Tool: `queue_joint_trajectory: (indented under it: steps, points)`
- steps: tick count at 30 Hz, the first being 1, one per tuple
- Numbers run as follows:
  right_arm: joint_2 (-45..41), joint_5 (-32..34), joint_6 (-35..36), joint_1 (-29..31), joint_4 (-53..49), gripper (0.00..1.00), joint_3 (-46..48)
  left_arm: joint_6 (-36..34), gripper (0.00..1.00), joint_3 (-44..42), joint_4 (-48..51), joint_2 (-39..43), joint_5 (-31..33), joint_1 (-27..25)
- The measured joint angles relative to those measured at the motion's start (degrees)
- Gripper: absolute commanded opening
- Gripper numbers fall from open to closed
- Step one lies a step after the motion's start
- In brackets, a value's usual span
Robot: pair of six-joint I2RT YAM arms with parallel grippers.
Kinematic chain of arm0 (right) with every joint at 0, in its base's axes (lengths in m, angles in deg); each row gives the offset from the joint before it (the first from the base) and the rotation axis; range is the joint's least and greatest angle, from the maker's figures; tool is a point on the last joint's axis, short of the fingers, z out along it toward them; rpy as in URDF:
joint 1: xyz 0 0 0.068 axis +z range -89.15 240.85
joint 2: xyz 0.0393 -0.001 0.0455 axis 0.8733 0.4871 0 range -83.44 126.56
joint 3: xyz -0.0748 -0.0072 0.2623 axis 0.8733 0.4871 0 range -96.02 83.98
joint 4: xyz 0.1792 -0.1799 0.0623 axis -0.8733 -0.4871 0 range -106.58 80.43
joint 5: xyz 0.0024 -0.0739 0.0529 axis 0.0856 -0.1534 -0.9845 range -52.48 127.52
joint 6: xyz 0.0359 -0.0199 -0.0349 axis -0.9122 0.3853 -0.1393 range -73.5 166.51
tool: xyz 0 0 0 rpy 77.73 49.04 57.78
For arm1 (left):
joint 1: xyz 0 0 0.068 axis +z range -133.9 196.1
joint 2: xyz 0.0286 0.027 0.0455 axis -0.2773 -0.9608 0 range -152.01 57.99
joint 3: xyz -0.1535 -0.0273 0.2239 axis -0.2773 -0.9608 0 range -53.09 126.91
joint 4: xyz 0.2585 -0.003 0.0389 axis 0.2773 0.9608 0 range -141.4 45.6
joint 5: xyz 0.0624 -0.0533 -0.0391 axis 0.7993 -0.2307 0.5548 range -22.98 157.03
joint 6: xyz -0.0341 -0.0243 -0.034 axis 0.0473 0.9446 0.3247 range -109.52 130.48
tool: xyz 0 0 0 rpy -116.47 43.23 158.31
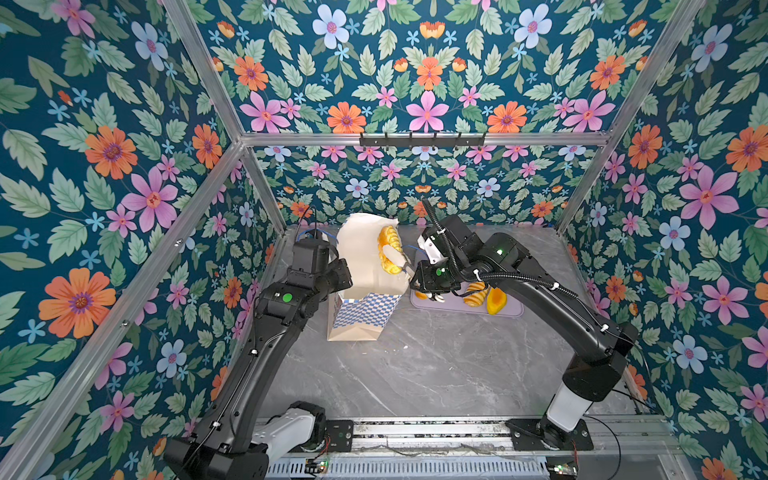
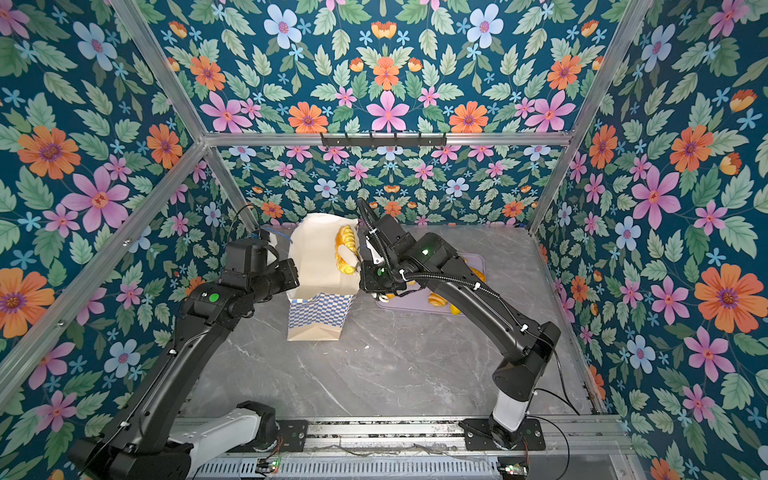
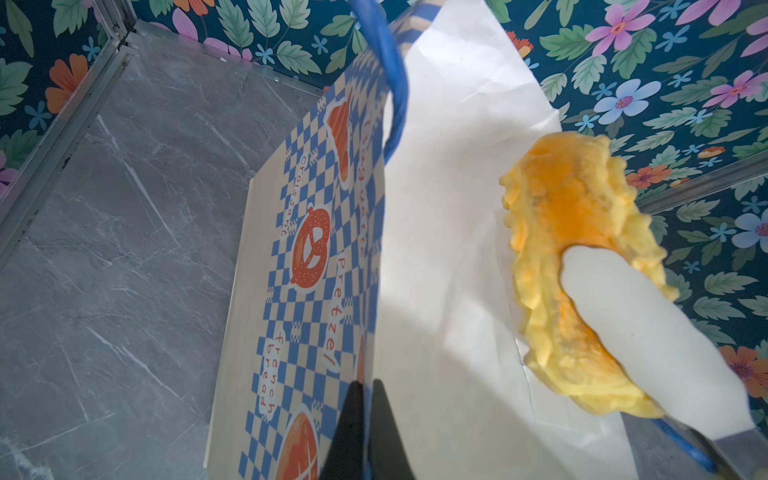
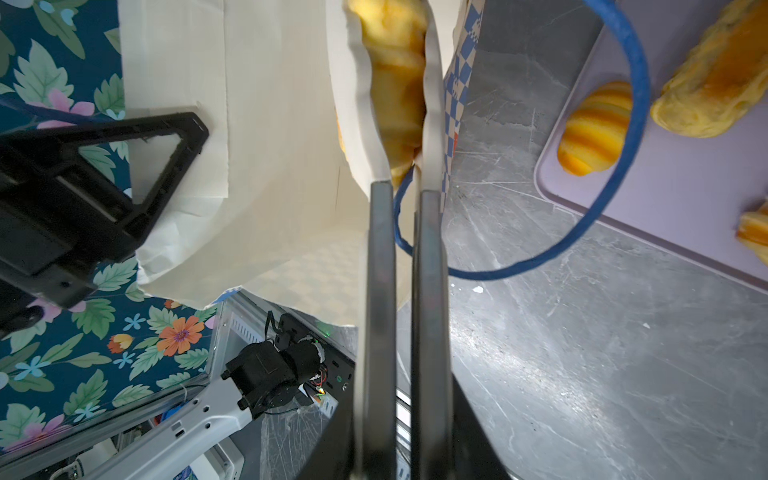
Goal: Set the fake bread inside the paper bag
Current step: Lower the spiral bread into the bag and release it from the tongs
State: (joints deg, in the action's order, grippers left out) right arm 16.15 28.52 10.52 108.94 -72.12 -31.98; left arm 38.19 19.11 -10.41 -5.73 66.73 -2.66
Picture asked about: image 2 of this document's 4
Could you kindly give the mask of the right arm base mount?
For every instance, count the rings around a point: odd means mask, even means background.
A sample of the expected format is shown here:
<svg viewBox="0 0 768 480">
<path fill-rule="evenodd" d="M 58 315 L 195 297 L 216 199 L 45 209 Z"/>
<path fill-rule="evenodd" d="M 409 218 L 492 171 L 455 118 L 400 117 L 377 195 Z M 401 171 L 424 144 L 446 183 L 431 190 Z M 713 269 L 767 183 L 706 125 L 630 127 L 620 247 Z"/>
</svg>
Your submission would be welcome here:
<svg viewBox="0 0 768 480">
<path fill-rule="evenodd" d="M 458 426 L 464 432 L 465 448 L 469 451 L 546 449 L 541 424 L 531 417 L 526 417 L 514 432 L 497 424 L 492 418 L 466 418 L 459 421 Z"/>
</svg>

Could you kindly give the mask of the lavender plastic tray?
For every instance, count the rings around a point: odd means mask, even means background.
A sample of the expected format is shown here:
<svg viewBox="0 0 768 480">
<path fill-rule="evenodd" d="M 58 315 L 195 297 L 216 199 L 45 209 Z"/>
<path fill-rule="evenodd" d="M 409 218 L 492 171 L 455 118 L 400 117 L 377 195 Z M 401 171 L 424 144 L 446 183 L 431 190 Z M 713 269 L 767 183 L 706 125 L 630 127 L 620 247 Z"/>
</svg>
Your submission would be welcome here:
<svg viewBox="0 0 768 480">
<path fill-rule="evenodd" d="M 464 258 L 464 262 L 470 269 L 475 268 L 482 271 L 487 279 L 486 262 L 482 256 L 468 252 L 460 252 L 460 255 Z M 448 304 L 442 308 L 433 307 L 428 303 L 427 298 L 434 292 L 429 289 L 419 289 L 419 285 L 415 281 L 408 284 L 405 293 L 406 295 L 402 297 L 390 294 L 385 300 L 376 300 L 375 304 L 385 310 L 452 315 L 450 312 L 450 302 L 447 301 Z"/>
</svg>

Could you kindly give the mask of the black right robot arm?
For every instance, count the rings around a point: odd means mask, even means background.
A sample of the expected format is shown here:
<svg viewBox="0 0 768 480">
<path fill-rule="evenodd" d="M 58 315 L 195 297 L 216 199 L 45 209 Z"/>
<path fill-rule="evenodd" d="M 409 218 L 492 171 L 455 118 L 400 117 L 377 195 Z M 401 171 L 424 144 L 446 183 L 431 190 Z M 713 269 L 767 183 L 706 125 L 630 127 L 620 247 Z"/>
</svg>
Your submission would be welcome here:
<svg viewBox="0 0 768 480">
<path fill-rule="evenodd" d="M 502 449 L 516 446 L 534 391 L 556 355 L 559 327 L 520 313 L 443 237 L 427 233 L 416 239 L 395 218 L 378 216 L 367 201 L 359 200 L 357 208 L 365 241 L 360 288 L 386 300 L 405 296 L 414 282 L 455 306 L 490 338 L 502 355 L 492 375 L 498 395 L 490 438 Z"/>
</svg>

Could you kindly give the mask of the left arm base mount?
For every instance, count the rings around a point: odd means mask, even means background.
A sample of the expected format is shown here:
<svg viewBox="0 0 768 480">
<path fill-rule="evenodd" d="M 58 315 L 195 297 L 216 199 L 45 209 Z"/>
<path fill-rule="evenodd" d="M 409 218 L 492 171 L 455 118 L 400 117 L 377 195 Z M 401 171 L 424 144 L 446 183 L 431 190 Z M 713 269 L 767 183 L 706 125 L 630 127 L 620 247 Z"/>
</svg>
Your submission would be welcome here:
<svg viewBox="0 0 768 480">
<path fill-rule="evenodd" d="M 309 422 L 304 419 L 278 419 L 276 410 L 256 401 L 244 401 L 237 405 L 259 416 L 256 436 L 249 442 L 230 450 L 231 453 L 302 452 L 306 442 Z"/>
</svg>

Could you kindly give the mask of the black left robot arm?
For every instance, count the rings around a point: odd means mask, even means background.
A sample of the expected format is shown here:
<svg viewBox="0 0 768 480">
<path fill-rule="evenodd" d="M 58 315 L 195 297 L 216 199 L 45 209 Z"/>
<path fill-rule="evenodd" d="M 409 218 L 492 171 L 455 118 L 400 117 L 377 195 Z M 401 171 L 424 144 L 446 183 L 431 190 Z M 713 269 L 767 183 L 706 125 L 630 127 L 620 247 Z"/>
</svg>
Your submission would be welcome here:
<svg viewBox="0 0 768 480">
<path fill-rule="evenodd" d="M 101 433 L 79 439 L 68 458 L 93 479 L 185 479 L 202 464 L 241 445 L 280 444 L 275 410 L 255 401 L 174 435 L 172 427 L 200 374 L 255 305 L 298 287 L 294 262 L 281 259 L 266 232 L 227 244 L 220 276 L 182 303 L 173 341 L 125 407 Z"/>
</svg>

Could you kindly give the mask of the long narrow striped bread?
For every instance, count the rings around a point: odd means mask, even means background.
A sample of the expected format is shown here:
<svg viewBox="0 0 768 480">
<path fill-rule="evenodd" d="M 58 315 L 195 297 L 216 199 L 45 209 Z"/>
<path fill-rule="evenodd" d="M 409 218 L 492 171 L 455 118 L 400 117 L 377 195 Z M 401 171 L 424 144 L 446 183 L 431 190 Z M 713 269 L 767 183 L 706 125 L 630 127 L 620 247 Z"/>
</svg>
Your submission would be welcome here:
<svg viewBox="0 0 768 480">
<path fill-rule="evenodd" d="M 346 275 L 357 271 L 358 245 L 357 237 L 351 226 L 342 226 L 335 237 L 335 261 L 337 269 Z"/>
</svg>

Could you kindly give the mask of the checkered paper bread bag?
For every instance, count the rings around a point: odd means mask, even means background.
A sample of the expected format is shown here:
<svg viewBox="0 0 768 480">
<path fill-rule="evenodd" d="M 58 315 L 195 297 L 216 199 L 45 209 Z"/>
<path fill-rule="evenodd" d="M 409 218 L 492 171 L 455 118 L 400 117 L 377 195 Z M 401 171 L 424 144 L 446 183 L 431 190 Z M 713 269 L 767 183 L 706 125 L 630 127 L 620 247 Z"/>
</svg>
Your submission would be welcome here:
<svg viewBox="0 0 768 480">
<path fill-rule="evenodd" d="M 345 225 L 357 237 L 357 271 L 341 273 L 335 261 L 335 237 Z M 359 291 L 360 243 L 358 222 L 341 216 L 312 213 L 293 230 L 289 258 L 298 270 L 299 286 L 287 292 L 289 301 L 287 340 L 290 342 L 337 341 L 349 309 Z"/>
</svg>

